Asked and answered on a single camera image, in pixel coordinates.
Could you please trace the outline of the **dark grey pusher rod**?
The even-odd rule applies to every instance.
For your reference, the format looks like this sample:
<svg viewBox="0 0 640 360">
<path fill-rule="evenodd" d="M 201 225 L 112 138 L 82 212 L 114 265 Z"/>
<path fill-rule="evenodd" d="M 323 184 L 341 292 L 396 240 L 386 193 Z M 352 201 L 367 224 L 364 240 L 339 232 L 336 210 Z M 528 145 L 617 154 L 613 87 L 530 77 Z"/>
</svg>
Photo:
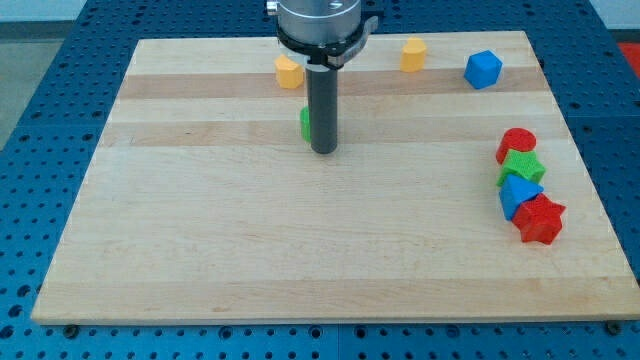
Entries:
<svg viewBox="0 0 640 360">
<path fill-rule="evenodd" d="M 330 154 L 337 147 L 338 72 L 306 71 L 311 148 Z"/>
</svg>

